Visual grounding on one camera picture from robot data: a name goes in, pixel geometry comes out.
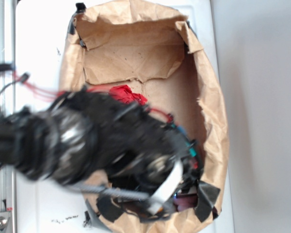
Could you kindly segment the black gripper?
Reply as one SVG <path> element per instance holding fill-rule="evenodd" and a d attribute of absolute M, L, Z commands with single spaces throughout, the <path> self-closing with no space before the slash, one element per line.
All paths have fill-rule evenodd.
<path fill-rule="evenodd" d="M 111 222 L 123 214 L 142 222 L 168 219 L 177 211 L 173 197 L 197 186 L 203 173 L 196 141 L 172 116 L 161 121 L 150 113 L 137 102 L 94 98 L 95 168 L 112 184 L 100 194 L 97 208 Z"/>

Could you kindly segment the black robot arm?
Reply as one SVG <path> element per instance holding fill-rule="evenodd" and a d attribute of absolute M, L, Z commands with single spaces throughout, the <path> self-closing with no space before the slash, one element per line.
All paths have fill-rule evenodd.
<path fill-rule="evenodd" d="M 168 219 L 172 197 L 199 183 L 203 162 L 171 115 L 115 93 L 65 92 L 45 111 L 0 112 L 0 164 L 30 180 L 51 178 L 98 194 L 109 221 L 134 212 L 142 221 Z"/>

